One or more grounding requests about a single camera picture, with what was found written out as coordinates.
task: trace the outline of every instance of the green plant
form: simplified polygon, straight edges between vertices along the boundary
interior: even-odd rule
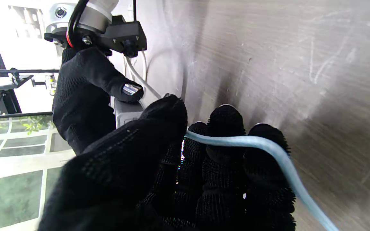
[[[48,115],[35,115],[27,117],[29,123],[24,123],[23,125],[26,127],[25,131],[28,131],[28,135],[32,132],[38,132],[44,127],[48,127],[52,121],[51,116]]]
[[[8,127],[8,123],[0,123],[0,129],[5,129]]]

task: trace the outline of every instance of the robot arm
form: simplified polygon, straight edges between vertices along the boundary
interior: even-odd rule
[[[111,10],[119,0],[79,0],[54,2],[47,13],[48,23],[44,38],[61,47],[87,48],[97,46],[107,55],[114,50],[126,57],[137,57],[147,49],[146,36],[140,22],[126,22],[122,15],[112,16]],[[73,12],[77,10],[75,26],[69,28]]]

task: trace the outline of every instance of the brushed stainless steel surface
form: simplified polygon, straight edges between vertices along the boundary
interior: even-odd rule
[[[182,95],[189,123],[231,104],[247,130],[259,122],[278,127],[323,211],[341,230],[370,231],[370,1],[137,6],[148,83]],[[300,202],[294,217],[297,230],[323,230]]]

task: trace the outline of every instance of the black cable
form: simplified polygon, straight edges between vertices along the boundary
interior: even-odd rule
[[[134,1],[134,22],[137,21],[137,0]]]
[[[71,17],[69,18],[68,31],[66,33],[68,43],[71,47],[78,46],[81,42],[75,39],[74,32],[78,27],[79,19],[81,18],[81,15],[86,8],[86,5],[88,4],[88,1],[89,0],[79,0],[74,8],[74,11],[71,14]]]

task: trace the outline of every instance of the silver metal cylinder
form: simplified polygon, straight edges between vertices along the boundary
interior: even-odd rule
[[[107,26],[112,22],[111,11],[119,0],[91,0],[88,2],[79,20],[78,27],[104,33]],[[69,19],[74,11],[77,1],[73,3],[54,3],[44,12],[46,21],[46,33],[55,33],[58,28],[68,26]]]

